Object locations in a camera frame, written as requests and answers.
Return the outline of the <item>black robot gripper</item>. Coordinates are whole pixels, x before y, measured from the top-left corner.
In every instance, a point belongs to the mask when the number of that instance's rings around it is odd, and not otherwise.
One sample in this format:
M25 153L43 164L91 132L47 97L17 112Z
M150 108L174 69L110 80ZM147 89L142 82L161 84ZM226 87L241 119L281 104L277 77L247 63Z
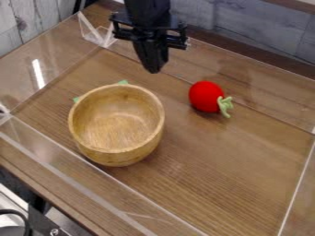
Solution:
M114 24L115 38L134 42L142 65L153 74L157 74L169 62L169 47L185 50L189 46L187 25L170 13L147 27L137 26L126 11L113 13L110 21ZM159 65L153 41L158 41Z

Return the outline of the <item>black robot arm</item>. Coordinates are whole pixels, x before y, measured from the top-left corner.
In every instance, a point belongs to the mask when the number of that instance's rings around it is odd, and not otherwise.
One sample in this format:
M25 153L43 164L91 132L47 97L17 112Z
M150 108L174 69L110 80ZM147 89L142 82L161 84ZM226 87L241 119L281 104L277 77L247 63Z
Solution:
M170 0L125 0L114 13L114 36L130 41L145 68L158 74L169 62L169 49L187 49L187 25L170 12Z

